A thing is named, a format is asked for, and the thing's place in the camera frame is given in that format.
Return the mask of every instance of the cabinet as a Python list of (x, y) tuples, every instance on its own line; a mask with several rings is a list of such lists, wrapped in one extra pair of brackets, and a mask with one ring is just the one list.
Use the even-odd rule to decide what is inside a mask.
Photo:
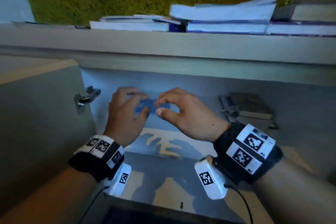
[[(2, 213), (64, 168), (90, 136), (103, 132), (108, 103), (120, 86), (135, 86), (151, 98), (181, 87), (199, 95), (218, 115), (219, 95), (257, 93), (276, 113), (280, 130), (268, 133), (289, 158), (323, 178), (335, 168), (334, 87), (80, 68), (74, 60), (23, 56), (0, 56), (0, 74)], [(90, 85), (102, 93), (79, 115), (73, 96), (85, 94)], [(199, 183), (194, 163), (207, 154), (216, 155), (210, 143), (194, 141), (150, 115), (139, 138), (125, 150), (132, 173), (121, 198), (238, 223), (249, 221), (237, 194), (229, 192), (225, 200), (212, 201)], [(250, 188), (241, 191), (255, 222), (272, 223)], [(109, 200), (97, 201), (93, 209), (107, 210)], [(96, 220), (94, 213), (88, 214), (87, 222)]]

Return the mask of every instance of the left hand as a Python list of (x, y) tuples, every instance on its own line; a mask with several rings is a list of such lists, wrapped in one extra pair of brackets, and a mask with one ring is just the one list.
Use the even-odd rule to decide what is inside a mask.
[(121, 87), (113, 94), (108, 107), (108, 120), (104, 135), (112, 138), (122, 147), (130, 145), (140, 135), (149, 116), (150, 108), (146, 107), (135, 119), (135, 109), (140, 100), (148, 99), (134, 87)]

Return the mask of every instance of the right hand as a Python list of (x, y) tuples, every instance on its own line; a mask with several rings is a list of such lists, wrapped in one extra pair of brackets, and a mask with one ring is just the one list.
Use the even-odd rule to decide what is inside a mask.
[(217, 117), (196, 95), (180, 88), (160, 94), (154, 106), (159, 107), (165, 103), (177, 105), (180, 113), (158, 108), (155, 114), (193, 139), (214, 142), (229, 127), (228, 122)]

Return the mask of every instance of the finger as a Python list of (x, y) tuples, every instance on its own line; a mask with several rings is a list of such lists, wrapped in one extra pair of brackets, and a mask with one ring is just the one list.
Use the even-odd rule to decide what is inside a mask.
[(159, 107), (160, 105), (163, 105), (165, 103), (171, 103), (179, 107), (182, 103), (182, 96), (183, 94), (180, 93), (174, 93), (174, 92), (166, 93), (154, 102), (154, 106)]
[(158, 108), (155, 111), (155, 114), (163, 119), (168, 121), (170, 124), (173, 124), (175, 127), (177, 127), (177, 123), (180, 119), (180, 114), (177, 112), (174, 112), (167, 108)]
[(135, 87), (120, 87), (112, 96), (112, 105), (122, 106), (127, 101), (127, 95), (139, 92)]
[(134, 93), (131, 98), (125, 103), (127, 108), (135, 109), (138, 107), (140, 100), (149, 99), (149, 96), (145, 93)]
[(183, 90), (183, 89), (180, 89), (180, 88), (173, 88), (173, 89), (171, 89), (171, 90), (168, 90), (168, 91), (166, 91), (166, 92), (164, 92), (164, 93), (161, 93), (160, 95), (159, 95), (159, 98), (162, 98), (165, 94), (167, 94), (167, 93), (187, 93), (187, 91), (185, 91), (185, 90)]
[(146, 120), (148, 119), (151, 109), (149, 107), (144, 108), (138, 117), (135, 119), (136, 124), (143, 128), (145, 126)]

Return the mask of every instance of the wire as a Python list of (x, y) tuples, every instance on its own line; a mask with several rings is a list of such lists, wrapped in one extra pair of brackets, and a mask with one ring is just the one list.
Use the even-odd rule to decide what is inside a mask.
[(243, 195), (239, 192), (239, 190), (237, 190), (235, 187), (233, 187), (233, 186), (231, 186), (231, 185), (227, 185), (227, 184), (224, 184), (224, 188), (233, 189), (234, 191), (236, 191), (236, 192), (241, 196), (241, 198), (242, 198), (242, 199), (244, 200), (244, 202), (245, 202), (245, 205), (246, 205), (246, 207), (247, 207), (247, 211), (249, 212), (251, 224), (253, 224), (252, 214), (251, 214), (249, 205), (247, 204), (245, 198), (244, 198)]
[(86, 216), (87, 212), (89, 211), (90, 207), (93, 205), (93, 203), (95, 202), (95, 200), (97, 199), (97, 197), (99, 196), (99, 194), (100, 194), (104, 189), (108, 189), (109, 187), (110, 187), (110, 186), (103, 187), (103, 188), (97, 193), (97, 195), (94, 197), (94, 199), (92, 200), (91, 204), (90, 204), (89, 207), (86, 209), (86, 211), (85, 211), (83, 217), (81, 218), (81, 220), (79, 221), (78, 224), (81, 224), (81, 223), (82, 223), (84, 217)]

